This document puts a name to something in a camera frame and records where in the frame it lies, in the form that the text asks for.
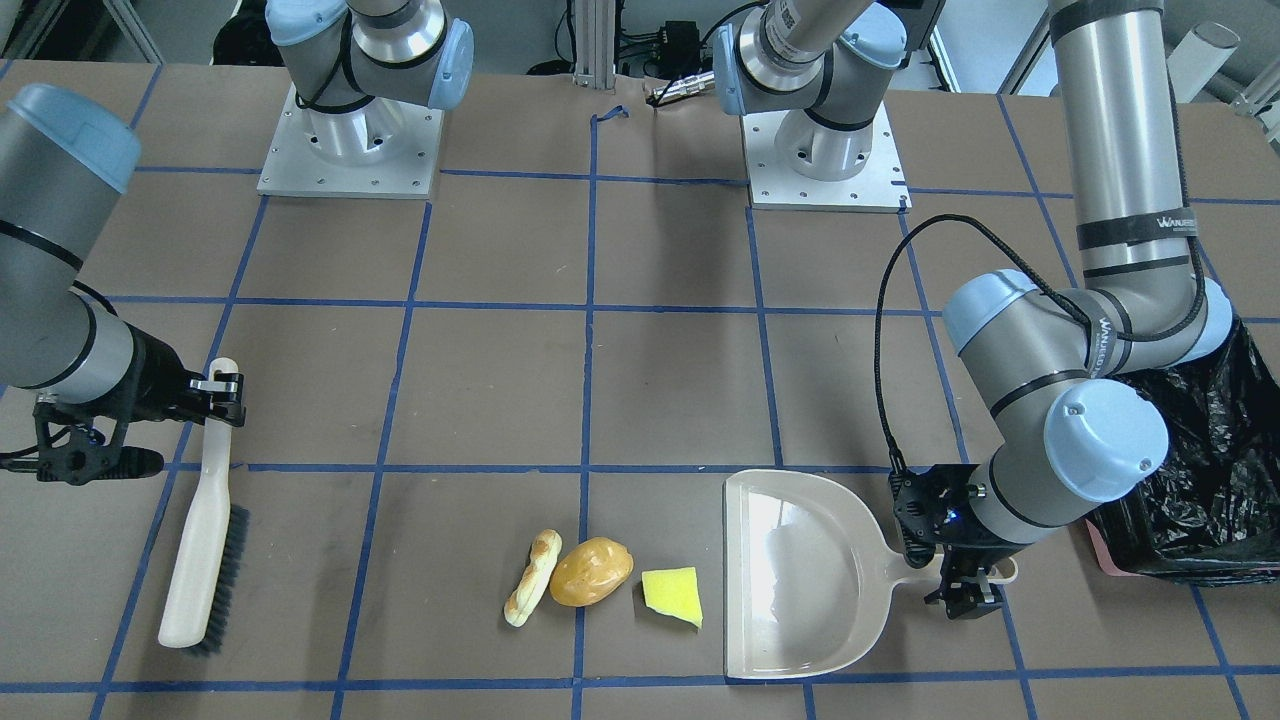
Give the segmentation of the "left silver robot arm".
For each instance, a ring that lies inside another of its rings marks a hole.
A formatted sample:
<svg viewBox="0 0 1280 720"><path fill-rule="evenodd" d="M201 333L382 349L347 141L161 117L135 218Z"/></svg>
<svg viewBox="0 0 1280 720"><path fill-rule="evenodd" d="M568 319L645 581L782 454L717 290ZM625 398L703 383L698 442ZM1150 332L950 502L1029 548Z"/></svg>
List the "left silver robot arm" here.
<svg viewBox="0 0 1280 720"><path fill-rule="evenodd" d="M1176 366L1226 340L1230 302L1199 256L1178 109L1161 45L1161 1L1052 1L1050 38L1068 124L1080 288L1055 290L987 225L961 214L1011 263L948 300L943 323L1004 442L979 465L916 474L892 433L890 484L908 562L943 555L925 597L951 619L1004 605L992 566L1128 495L1169 455L1158 409L1123 373ZM874 1L763 1L709 37L730 115L786 111L788 165L814 181L856 174L904 23Z"/></svg>

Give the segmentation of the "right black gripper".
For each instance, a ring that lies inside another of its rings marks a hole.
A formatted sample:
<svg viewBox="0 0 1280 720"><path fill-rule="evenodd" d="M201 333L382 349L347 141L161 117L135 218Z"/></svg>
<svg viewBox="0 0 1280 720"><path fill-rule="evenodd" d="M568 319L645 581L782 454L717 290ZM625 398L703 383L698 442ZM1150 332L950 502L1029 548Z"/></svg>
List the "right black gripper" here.
<svg viewBox="0 0 1280 720"><path fill-rule="evenodd" d="M115 419L119 421L218 420L229 427L244 425L246 409L239 397L244 378L238 372L214 372L211 378L187 369L165 342L134 325L128 327L133 356L124 378L115 387Z"/></svg>

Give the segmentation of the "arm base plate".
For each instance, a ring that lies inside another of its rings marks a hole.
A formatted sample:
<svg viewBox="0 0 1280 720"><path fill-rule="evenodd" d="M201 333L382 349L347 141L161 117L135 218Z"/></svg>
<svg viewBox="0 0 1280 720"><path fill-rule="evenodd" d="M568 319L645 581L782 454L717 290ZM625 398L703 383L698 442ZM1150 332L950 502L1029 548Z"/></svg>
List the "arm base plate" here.
<svg viewBox="0 0 1280 720"><path fill-rule="evenodd" d="M741 118L751 205L786 211L902 213L913 208L884 105L855 131L804 110Z"/></svg>
<svg viewBox="0 0 1280 720"><path fill-rule="evenodd" d="M374 99L346 114L303 109L288 91L257 191L311 199L425 200L433 191L444 111Z"/></svg>

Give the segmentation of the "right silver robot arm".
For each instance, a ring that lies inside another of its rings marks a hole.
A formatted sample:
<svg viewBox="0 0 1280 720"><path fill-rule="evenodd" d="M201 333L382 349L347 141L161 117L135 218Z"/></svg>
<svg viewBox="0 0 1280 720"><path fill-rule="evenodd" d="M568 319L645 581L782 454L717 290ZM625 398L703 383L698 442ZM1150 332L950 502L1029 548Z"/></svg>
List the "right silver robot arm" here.
<svg viewBox="0 0 1280 720"><path fill-rule="evenodd" d="M262 168L274 195L429 191L444 110L474 69L471 27L439 1L269 1L293 85ZM52 400L56 423L207 419L239 427L242 383L192 372L73 284L140 160L97 102L23 87L3 111L3 383Z"/></svg>

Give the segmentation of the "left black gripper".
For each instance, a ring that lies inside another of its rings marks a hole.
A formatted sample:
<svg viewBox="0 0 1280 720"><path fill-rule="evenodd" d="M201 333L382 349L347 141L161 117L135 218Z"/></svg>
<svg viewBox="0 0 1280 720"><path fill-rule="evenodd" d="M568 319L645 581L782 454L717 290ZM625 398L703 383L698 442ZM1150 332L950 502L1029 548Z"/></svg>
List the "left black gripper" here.
<svg viewBox="0 0 1280 720"><path fill-rule="evenodd" d="M924 597L924 602L945 603L951 620L972 620L1000 611L1004 607L1001 585L1018 577L1012 556L1020 551L1020 544L1009 543L945 544L940 585Z"/></svg>

